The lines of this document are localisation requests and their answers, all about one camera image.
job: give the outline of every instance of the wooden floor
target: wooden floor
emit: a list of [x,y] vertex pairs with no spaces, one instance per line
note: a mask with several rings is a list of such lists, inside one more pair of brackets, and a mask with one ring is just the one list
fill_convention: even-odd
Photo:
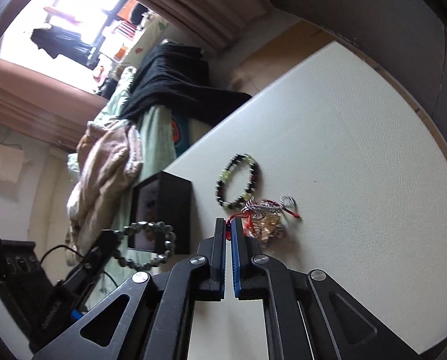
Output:
[[432,119],[410,93],[374,60],[322,28],[301,20],[250,55],[230,74],[230,89],[256,95],[291,68],[330,42],[339,42],[375,69],[407,101],[435,139],[447,160],[447,143]]

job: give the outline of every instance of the textured white surface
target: textured white surface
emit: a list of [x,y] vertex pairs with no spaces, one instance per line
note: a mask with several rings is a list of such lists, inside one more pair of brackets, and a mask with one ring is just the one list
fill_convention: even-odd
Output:
[[[332,43],[179,157],[168,171],[193,183],[193,245],[229,216],[215,180],[239,152],[260,165],[257,196],[290,194],[303,218],[267,253],[325,270],[418,352],[447,335],[447,163],[379,74]],[[196,307],[190,359],[267,358],[261,302],[233,296],[227,253],[225,300]]]

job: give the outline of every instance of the hematite bead bracelet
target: hematite bead bracelet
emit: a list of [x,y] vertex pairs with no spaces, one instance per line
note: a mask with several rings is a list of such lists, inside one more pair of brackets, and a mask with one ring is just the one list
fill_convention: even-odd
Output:
[[[242,161],[246,161],[250,165],[250,177],[248,179],[247,187],[245,191],[236,198],[233,202],[229,203],[224,200],[224,185],[228,180],[230,174],[234,171],[234,169],[241,163]],[[236,154],[230,160],[229,164],[225,169],[222,170],[222,174],[219,176],[217,180],[217,185],[215,186],[216,191],[215,195],[217,197],[217,202],[222,207],[229,208],[230,210],[234,210],[244,205],[245,202],[248,202],[253,195],[255,190],[255,186],[257,184],[257,175],[258,175],[258,165],[255,160],[248,154]]]

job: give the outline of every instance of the metal screw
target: metal screw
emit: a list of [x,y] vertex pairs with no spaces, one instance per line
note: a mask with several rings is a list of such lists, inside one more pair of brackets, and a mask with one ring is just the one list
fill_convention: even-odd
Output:
[[265,254],[257,254],[253,260],[255,264],[266,264],[270,261],[269,257]]
[[312,277],[312,279],[316,280],[316,281],[323,281],[325,280],[325,278],[327,277],[327,275],[325,274],[324,271],[321,271],[319,269],[316,269],[315,271],[312,271],[312,273],[310,274],[310,276]]
[[199,256],[198,254],[190,258],[190,263],[195,266],[201,266],[202,264],[205,264],[206,261],[207,259],[204,256]]
[[147,272],[137,272],[132,276],[134,283],[145,283],[149,279],[149,274]]

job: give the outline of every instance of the black box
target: black box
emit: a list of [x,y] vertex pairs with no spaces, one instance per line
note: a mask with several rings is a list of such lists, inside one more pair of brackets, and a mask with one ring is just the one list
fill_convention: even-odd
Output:
[[[142,181],[134,188],[130,223],[162,221],[174,228],[177,236],[176,254],[190,254],[192,183],[189,180],[159,172]],[[149,240],[141,231],[128,238],[128,247],[141,251],[163,254],[165,235],[157,233],[155,240]]]

